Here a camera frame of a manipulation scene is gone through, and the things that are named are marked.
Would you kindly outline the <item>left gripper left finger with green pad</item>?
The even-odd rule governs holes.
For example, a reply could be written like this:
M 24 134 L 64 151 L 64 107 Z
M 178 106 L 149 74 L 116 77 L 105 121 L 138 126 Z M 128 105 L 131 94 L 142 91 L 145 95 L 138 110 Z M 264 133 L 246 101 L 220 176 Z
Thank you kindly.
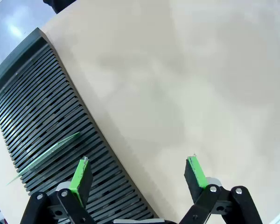
M 92 224 L 93 218 L 86 210 L 92 182 L 91 164 L 85 156 L 70 182 L 60 183 L 49 195 L 39 191 L 30 196 L 20 223 L 57 224 L 66 218 L 72 224 Z

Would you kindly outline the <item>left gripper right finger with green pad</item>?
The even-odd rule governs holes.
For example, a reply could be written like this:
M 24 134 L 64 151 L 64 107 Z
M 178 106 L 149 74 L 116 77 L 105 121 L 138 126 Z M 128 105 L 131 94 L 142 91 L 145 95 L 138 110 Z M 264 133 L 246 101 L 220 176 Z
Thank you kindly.
M 182 218 L 182 224 L 205 224 L 212 214 L 220 215 L 227 224 L 262 223 L 249 190 L 244 186 L 226 190 L 211 183 L 196 156 L 186 159 L 184 177 L 193 205 Z

